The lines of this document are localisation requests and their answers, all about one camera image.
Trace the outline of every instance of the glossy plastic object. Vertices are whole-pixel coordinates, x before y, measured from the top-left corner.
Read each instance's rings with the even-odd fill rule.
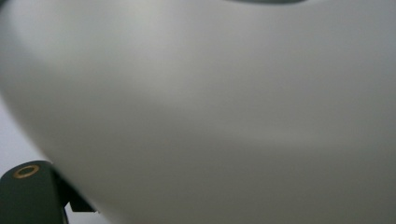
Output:
[[[393,224],[395,8],[8,1],[0,89],[115,223]]]

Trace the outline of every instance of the circular hole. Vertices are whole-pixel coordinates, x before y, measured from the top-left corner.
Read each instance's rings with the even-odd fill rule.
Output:
[[[40,168],[38,167],[38,165],[28,165],[25,167],[22,167],[21,169],[19,169],[17,172],[14,173],[14,177],[17,179],[22,179],[28,176],[31,176],[35,173],[37,173],[37,171]]]

